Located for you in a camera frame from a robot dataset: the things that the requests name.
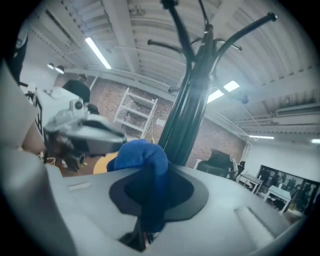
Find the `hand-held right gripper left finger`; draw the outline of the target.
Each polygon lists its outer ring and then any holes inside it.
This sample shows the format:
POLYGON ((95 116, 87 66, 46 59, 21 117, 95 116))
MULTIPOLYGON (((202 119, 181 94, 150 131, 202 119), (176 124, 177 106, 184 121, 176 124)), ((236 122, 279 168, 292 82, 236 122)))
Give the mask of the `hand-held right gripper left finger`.
POLYGON ((0 192, 22 231, 45 256, 143 256, 92 220, 59 168, 0 148, 0 192))

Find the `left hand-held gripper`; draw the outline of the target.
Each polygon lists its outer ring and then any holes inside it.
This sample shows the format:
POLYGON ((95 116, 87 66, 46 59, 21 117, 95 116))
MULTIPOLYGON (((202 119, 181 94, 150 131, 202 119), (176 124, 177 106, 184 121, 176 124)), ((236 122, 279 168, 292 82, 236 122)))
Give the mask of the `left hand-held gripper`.
POLYGON ((89 114, 83 100, 63 89, 36 89, 35 124, 48 155, 77 172, 87 154, 117 152, 127 142, 125 133, 104 116, 89 114))

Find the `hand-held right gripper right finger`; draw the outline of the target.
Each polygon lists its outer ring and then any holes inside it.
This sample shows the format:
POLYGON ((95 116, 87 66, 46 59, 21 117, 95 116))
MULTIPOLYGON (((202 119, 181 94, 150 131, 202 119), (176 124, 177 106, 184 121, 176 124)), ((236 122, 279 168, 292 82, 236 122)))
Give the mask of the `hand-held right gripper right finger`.
POLYGON ((288 244, 288 222, 267 203, 226 178, 172 165, 201 181, 206 205, 186 221, 168 223, 147 256, 277 256, 288 244))

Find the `blue cloth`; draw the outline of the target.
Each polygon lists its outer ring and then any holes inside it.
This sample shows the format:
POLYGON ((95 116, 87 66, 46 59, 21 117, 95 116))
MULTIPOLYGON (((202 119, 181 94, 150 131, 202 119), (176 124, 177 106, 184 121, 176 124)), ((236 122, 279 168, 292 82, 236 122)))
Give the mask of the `blue cloth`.
POLYGON ((128 168, 142 170, 140 181, 142 187, 146 182, 148 191, 141 197, 141 229, 146 233, 160 232, 164 225, 164 211, 168 195, 168 158, 161 146, 145 139, 131 140, 121 146, 116 157, 106 166, 108 172, 128 168))

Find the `black coat rack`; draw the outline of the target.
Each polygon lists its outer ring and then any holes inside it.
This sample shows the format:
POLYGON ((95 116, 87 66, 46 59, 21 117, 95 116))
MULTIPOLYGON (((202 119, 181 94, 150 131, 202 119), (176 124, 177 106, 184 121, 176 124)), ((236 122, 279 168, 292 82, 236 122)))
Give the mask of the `black coat rack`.
POLYGON ((180 88, 168 89, 169 92, 177 92, 177 97, 158 141, 169 162, 180 166, 187 163, 192 151, 212 86, 216 86, 225 96, 242 104, 249 102, 247 95, 234 94, 219 84, 216 66, 220 59, 230 47, 235 46, 236 41, 268 22, 275 22, 278 18, 273 12, 268 12, 264 17, 233 34, 221 47, 217 47, 220 38, 214 38, 214 27, 209 22, 203 1, 198 0, 198 2, 204 18, 204 34, 195 39, 200 43, 197 52, 194 52, 193 42, 190 41, 186 27, 176 10, 178 0, 161 0, 160 3, 173 18, 181 47, 151 39, 147 42, 148 45, 167 48, 182 54, 186 60, 185 76, 180 88))

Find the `person's left forearm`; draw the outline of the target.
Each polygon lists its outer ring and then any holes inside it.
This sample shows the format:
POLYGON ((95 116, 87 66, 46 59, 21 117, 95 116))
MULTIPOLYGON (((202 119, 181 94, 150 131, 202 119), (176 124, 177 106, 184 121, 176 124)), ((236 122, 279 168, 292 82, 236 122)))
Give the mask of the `person's left forearm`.
POLYGON ((45 144, 38 131, 38 127, 35 121, 30 126, 23 140, 21 148, 24 151, 30 152, 34 155, 39 155, 41 152, 45 150, 45 144))

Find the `round wooden table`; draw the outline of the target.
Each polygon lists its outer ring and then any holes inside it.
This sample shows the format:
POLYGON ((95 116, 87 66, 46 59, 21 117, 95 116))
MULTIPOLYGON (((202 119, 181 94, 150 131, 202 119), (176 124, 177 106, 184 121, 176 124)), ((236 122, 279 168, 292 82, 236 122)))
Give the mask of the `round wooden table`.
POLYGON ((96 162, 93 168, 93 174, 96 175, 96 174, 106 173, 108 171, 107 170, 108 163, 114 158, 116 158, 117 155, 118 155, 118 152, 113 152, 113 153, 107 153, 105 156, 101 157, 96 162))

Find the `white metal shelving unit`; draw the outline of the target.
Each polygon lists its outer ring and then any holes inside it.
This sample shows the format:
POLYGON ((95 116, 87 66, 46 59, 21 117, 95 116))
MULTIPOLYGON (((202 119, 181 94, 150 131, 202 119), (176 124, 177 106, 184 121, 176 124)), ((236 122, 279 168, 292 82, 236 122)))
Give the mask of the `white metal shelving unit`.
POLYGON ((127 88, 113 121, 132 139, 143 139, 153 121, 157 98, 137 95, 127 88))

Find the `white desk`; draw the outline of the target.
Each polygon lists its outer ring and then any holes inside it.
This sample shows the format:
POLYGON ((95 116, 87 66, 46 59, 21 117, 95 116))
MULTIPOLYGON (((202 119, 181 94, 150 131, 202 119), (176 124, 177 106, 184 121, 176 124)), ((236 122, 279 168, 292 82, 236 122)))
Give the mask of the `white desk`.
POLYGON ((268 191, 265 194, 263 201, 266 202, 268 198, 271 198, 271 195, 274 195, 274 196, 284 200, 285 204, 282 207, 282 209, 279 211, 280 214, 282 215, 292 200, 291 194, 288 191, 283 190, 280 187, 272 185, 268 188, 268 191))
POLYGON ((246 189, 251 190, 252 194, 256 194, 259 191, 259 189, 261 188, 263 181, 259 178, 256 178, 256 177, 250 175, 250 174, 241 173, 239 175, 237 183, 242 185, 246 189))

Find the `dark glass window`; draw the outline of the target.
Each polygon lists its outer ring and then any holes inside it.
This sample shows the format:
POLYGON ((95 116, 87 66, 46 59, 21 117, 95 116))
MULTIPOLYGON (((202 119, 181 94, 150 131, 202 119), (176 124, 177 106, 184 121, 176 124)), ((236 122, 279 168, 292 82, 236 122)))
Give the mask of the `dark glass window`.
MULTIPOLYGON (((318 194, 320 194, 320 182, 305 179, 296 175, 292 175, 265 165, 261 165, 257 177, 263 181, 257 194, 264 198, 269 187, 276 186, 291 195, 291 201, 286 211, 292 211, 296 214, 307 214, 316 202, 318 194)), ((280 211, 285 201, 275 195, 266 200, 268 204, 280 211)))

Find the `ceiling air conditioner unit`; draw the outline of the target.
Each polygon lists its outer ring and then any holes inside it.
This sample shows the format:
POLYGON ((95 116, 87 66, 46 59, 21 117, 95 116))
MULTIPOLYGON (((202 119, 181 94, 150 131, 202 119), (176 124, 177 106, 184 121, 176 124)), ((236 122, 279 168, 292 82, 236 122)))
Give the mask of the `ceiling air conditioner unit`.
POLYGON ((303 116, 320 114, 320 103, 310 103, 280 108, 276 111, 277 117, 303 116))

